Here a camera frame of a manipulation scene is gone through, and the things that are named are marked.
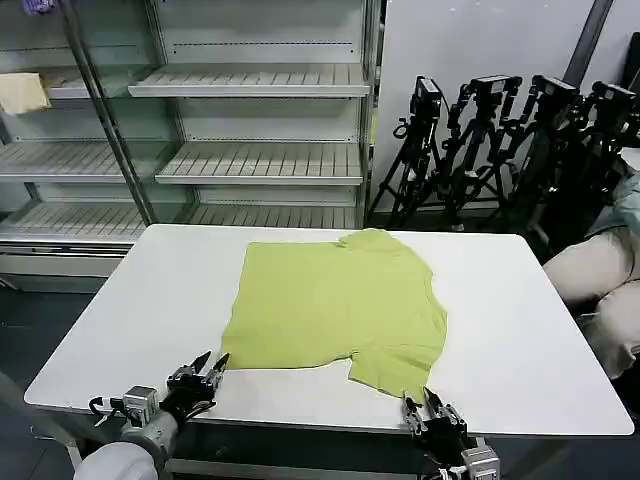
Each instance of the camera tripod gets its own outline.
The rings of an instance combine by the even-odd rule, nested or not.
[[[491,191],[500,204],[506,201],[500,168],[507,159],[502,155],[501,145],[506,133],[505,125],[508,122],[521,83],[521,77],[499,75],[474,78],[468,85],[463,85],[460,88],[458,101],[451,108],[447,123],[447,127],[451,130],[451,138],[443,142],[442,145],[447,151],[444,160],[446,170],[443,172],[443,176],[449,179],[445,213],[453,230],[461,231],[464,229],[459,212],[467,202],[475,200],[483,188]],[[493,119],[502,103],[503,94],[504,103],[500,111],[498,129],[496,129]],[[469,121],[464,133],[461,134],[460,115],[471,96],[474,96],[477,106],[476,116]],[[452,171],[455,157],[469,137],[471,139],[463,161]],[[482,166],[474,171],[480,146],[487,137],[490,147],[487,161],[492,166]],[[491,178],[496,179],[495,187],[489,184]],[[474,187],[471,195],[467,193],[469,186]]]
[[[521,117],[506,125],[511,137],[509,147],[501,154],[504,159],[515,158],[525,141],[533,136],[522,168],[513,172],[512,193],[507,202],[499,206],[483,222],[483,226],[500,218],[498,231],[504,231],[515,222],[529,225],[537,217],[540,198],[556,189],[557,172],[570,146],[581,144],[581,131],[588,117],[583,114],[577,88],[556,78],[535,75]],[[529,119],[535,106],[534,121]]]
[[[593,109],[595,122],[583,132],[586,147],[579,158],[568,157],[540,219],[552,251],[584,239],[602,209],[613,200],[613,190],[622,178],[617,165],[624,165],[620,151],[637,136],[640,112],[636,95],[616,85],[593,84],[583,105],[587,117]]]
[[[386,228],[403,224],[408,217],[407,212],[414,198],[423,191],[432,191],[437,173],[429,172],[431,155],[435,158],[436,172],[441,163],[435,140],[436,127],[440,118],[442,93],[431,79],[418,77],[411,97],[409,122],[400,119],[400,125],[393,131],[393,136],[404,139],[387,176],[380,184],[380,189],[371,208],[367,221],[380,203],[385,192],[394,197],[393,209]],[[402,176],[397,190],[390,183],[400,164],[404,164]]]

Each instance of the white wall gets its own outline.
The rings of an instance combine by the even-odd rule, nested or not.
[[[519,115],[534,74],[562,77],[592,0],[389,0],[371,198],[400,140],[391,132],[408,116],[417,75],[436,79],[449,103],[462,83],[486,75],[520,75]],[[473,102],[467,111],[475,113]],[[442,109],[438,140],[447,138]],[[389,195],[379,209],[392,205]]]

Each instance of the metal pole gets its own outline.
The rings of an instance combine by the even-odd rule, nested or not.
[[[582,28],[582,33],[569,61],[567,71],[562,77],[562,80],[569,85],[579,87],[582,84],[613,2],[614,0],[593,1],[591,11]]]
[[[133,201],[138,207],[138,212],[145,225],[156,223],[155,213],[135,171],[127,144],[120,135],[111,107],[108,101],[105,100],[104,89],[102,88],[98,73],[84,42],[82,29],[78,23],[72,0],[60,0],[58,4],[62,12],[63,27],[69,46],[71,47],[71,52],[87,87],[91,102],[96,109],[107,141],[113,150],[125,182],[129,187]]]

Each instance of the t-shirt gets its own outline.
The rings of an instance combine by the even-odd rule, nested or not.
[[[351,358],[349,378],[421,399],[447,334],[433,273],[382,230],[335,243],[251,243],[223,335],[230,369]]]

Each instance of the metal frame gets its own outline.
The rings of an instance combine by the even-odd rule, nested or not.
[[[71,52],[76,60],[80,74],[85,82],[91,102],[93,103],[100,123],[104,129],[107,140],[111,145],[116,161],[120,166],[122,175],[129,188],[133,201],[135,202],[140,216],[146,225],[157,222],[157,218],[153,211],[147,194],[142,187],[140,179],[136,174],[135,168],[131,161],[131,154],[124,142],[114,115],[107,100],[98,72],[93,64],[88,48],[84,40],[82,27],[78,22],[77,14],[72,0],[60,0],[59,2],[61,17],[63,20],[63,28],[67,36],[67,41],[71,48]]]
[[[365,21],[363,32],[362,65],[369,85],[369,95],[360,105],[360,150],[362,158],[362,185],[358,193],[358,218],[360,227],[364,227],[365,213],[369,204],[373,148],[371,148],[371,130],[375,105],[376,70],[378,64],[378,43],[380,41],[380,15],[383,0],[363,0],[365,2]]]

